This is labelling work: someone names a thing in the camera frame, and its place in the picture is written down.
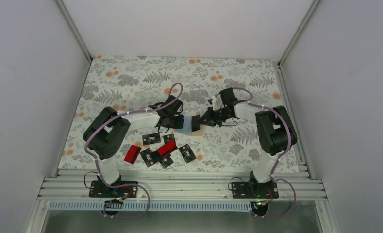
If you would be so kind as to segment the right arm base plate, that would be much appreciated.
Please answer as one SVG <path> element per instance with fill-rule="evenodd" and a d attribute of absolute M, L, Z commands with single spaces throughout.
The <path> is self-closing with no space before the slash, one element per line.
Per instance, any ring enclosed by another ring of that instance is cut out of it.
<path fill-rule="evenodd" d="M 231 182 L 231 191 L 235 199 L 277 199 L 279 192 L 273 181 L 266 183 Z"/>

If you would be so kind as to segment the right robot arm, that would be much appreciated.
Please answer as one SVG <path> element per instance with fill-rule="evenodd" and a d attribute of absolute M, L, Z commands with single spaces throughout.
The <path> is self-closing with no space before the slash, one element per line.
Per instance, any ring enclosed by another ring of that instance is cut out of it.
<path fill-rule="evenodd" d="M 262 156 L 250 173 L 249 193 L 259 198 L 267 191 L 266 183 L 274 182 L 274 172 L 281 158 L 297 143 L 298 137 L 287 109 L 253 103 L 253 94 L 247 100 L 239 100 L 235 88 L 227 88 L 208 99 L 209 107 L 200 120 L 202 125 L 223 126 L 228 119 L 243 119 L 256 123 Z"/>

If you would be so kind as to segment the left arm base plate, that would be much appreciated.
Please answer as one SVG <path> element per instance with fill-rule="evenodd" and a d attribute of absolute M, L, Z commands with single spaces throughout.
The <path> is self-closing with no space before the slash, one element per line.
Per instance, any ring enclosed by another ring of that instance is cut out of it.
<path fill-rule="evenodd" d="M 137 191 L 136 186 L 109 188 L 101 181 L 92 181 L 88 196 L 91 198 L 136 198 Z"/>

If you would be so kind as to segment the plain black card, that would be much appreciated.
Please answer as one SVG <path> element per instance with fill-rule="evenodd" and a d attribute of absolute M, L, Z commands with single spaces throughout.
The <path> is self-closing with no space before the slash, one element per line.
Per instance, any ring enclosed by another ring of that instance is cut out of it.
<path fill-rule="evenodd" d="M 191 132 L 196 132 L 201 129 L 200 114 L 191 118 Z"/>

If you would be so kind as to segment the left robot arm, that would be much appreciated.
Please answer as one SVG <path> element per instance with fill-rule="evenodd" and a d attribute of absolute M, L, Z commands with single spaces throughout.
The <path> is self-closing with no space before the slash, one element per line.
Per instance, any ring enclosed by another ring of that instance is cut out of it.
<path fill-rule="evenodd" d="M 170 95 L 165 102 L 144 109 L 119 113 L 105 107 L 83 134 L 84 151 L 96 163 L 101 190 L 110 197 L 120 192 L 120 172 L 115 154 L 128 132 L 150 127 L 180 129 L 184 125 L 183 102 Z"/>

